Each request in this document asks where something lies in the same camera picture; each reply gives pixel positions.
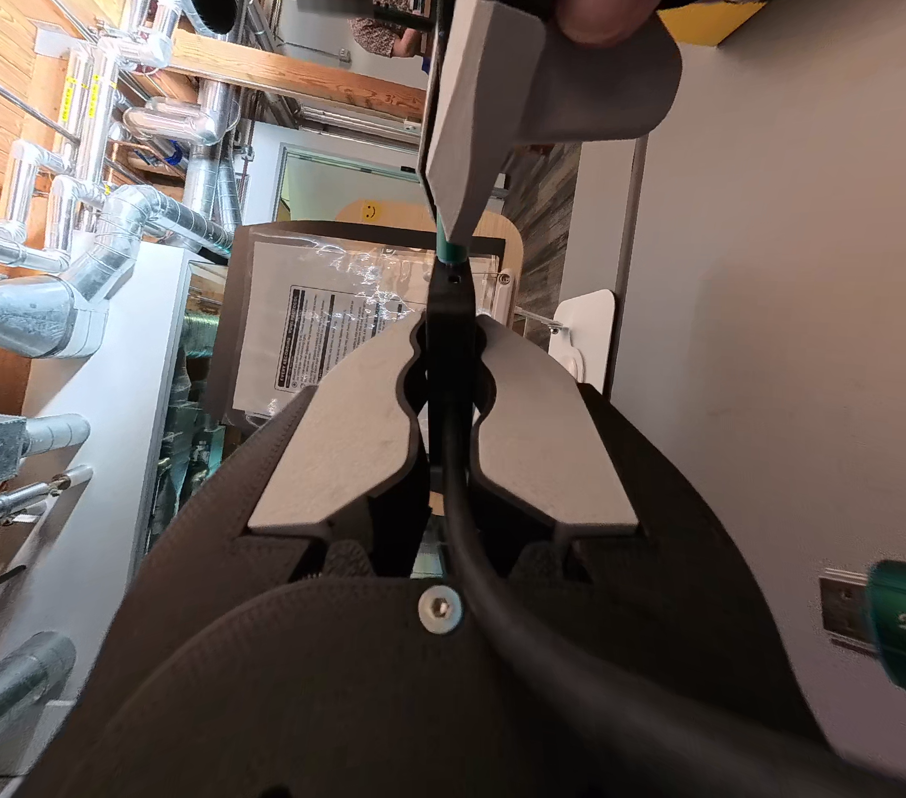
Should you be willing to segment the instruction sheet sign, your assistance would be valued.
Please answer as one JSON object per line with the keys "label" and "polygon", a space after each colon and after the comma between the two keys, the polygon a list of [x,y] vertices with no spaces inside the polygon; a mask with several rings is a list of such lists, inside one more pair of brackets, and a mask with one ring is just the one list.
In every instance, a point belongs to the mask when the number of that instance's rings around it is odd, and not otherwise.
{"label": "instruction sheet sign", "polygon": [[422,312],[433,229],[337,220],[240,226],[203,401],[249,434],[386,326]]}

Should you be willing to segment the metal support bracket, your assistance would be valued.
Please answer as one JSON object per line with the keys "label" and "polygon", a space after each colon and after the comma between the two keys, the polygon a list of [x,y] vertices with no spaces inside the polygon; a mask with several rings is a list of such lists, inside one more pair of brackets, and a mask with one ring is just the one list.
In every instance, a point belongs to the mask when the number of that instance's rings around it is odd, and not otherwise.
{"label": "metal support bracket", "polygon": [[566,327],[556,319],[538,315],[531,311],[527,311],[522,307],[516,306],[514,309],[514,315],[524,321],[524,336],[527,336],[527,330],[529,323],[531,322],[546,327],[551,335],[558,335],[561,332],[569,331],[568,327]]}

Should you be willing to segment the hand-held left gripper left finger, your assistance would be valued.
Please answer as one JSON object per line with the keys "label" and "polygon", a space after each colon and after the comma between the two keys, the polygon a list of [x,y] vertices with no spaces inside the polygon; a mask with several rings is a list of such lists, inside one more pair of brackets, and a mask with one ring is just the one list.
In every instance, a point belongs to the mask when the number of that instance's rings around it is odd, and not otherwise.
{"label": "hand-held left gripper left finger", "polygon": [[425,456],[404,392],[424,316],[405,316],[323,376],[248,519],[252,533],[330,538],[366,498],[400,484]]}

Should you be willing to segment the black hdmi adapter with cable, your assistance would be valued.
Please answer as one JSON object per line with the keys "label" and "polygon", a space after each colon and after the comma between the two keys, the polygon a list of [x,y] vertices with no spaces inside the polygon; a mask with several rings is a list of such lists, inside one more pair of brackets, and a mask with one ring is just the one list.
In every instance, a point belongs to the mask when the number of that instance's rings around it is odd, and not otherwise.
{"label": "black hdmi adapter with cable", "polygon": [[470,511],[476,364],[468,261],[435,261],[426,318],[428,407],[464,595],[494,651],[633,785],[661,796],[904,796],[904,783],[796,738],[747,724],[591,656],[541,623],[496,575]]}

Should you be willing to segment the glass window frame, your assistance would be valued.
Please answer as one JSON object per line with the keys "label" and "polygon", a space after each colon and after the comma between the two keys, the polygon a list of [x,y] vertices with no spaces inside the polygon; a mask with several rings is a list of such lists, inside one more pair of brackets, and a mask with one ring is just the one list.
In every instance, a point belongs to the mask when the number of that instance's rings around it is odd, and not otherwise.
{"label": "glass window frame", "polygon": [[427,204],[411,167],[388,167],[286,144],[277,163],[276,198],[278,221],[331,221],[359,200]]}

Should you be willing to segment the silver insulated pipes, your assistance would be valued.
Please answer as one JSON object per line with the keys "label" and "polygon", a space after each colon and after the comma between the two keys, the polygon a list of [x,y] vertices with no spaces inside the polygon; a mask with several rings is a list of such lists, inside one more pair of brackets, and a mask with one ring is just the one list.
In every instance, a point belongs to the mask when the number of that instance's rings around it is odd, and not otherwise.
{"label": "silver insulated pipes", "polygon": [[156,98],[123,113],[144,139],[187,145],[187,202],[149,185],[100,181],[115,87],[126,67],[165,68],[189,0],[158,0],[140,30],[117,30],[93,49],[75,175],[51,187],[51,242],[59,270],[2,280],[2,346],[37,361],[39,384],[63,412],[2,422],[2,449],[21,487],[2,490],[2,522],[20,516],[39,536],[2,572],[13,587],[2,623],[2,750],[37,751],[84,690],[148,539],[152,466],[164,437],[166,384],[175,374],[189,270],[204,251],[230,254],[236,224],[214,220],[223,139],[239,108],[233,87],[201,83],[196,103]]}

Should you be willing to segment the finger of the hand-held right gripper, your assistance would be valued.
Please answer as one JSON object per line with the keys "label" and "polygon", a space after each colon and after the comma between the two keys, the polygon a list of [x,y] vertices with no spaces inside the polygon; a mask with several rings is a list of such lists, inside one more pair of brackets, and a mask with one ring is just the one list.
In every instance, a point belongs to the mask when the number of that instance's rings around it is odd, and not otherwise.
{"label": "finger of the hand-held right gripper", "polygon": [[448,243],[465,247],[515,144],[545,25],[495,0],[455,0],[439,67],[427,183]]}

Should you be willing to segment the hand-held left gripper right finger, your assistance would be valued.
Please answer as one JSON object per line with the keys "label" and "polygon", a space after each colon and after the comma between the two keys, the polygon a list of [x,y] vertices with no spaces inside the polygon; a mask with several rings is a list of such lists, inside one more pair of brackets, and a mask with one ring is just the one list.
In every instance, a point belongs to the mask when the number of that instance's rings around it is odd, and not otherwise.
{"label": "hand-held left gripper right finger", "polygon": [[476,321],[488,396],[473,428],[473,478],[556,538],[635,533],[638,517],[575,379],[492,317]]}

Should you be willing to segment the wooden ceiling beam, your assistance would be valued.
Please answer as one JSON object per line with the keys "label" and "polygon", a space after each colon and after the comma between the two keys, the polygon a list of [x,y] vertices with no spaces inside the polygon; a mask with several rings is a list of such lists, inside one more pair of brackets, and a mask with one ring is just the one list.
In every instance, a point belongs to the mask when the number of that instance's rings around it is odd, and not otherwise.
{"label": "wooden ceiling beam", "polygon": [[177,29],[170,69],[243,88],[340,103],[418,122],[424,90]]}

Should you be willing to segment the yellow plastic bin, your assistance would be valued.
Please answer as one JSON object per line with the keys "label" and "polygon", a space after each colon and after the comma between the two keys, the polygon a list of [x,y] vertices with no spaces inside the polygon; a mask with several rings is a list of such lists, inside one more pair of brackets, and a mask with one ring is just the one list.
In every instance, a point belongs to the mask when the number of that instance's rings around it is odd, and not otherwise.
{"label": "yellow plastic bin", "polygon": [[677,44],[719,45],[764,7],[763,2],[694,3],[663,9],[658,16]]}

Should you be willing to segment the white stand base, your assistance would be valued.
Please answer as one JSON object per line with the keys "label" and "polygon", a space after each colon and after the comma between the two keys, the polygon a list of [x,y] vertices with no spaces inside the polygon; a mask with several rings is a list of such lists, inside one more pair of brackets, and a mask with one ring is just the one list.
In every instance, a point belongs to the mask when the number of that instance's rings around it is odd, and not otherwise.
{"label": "white stand base", "polygon": [[578,382],[604,392],[616,301],[612,291],[597,290],[560,302],[548,353]]}

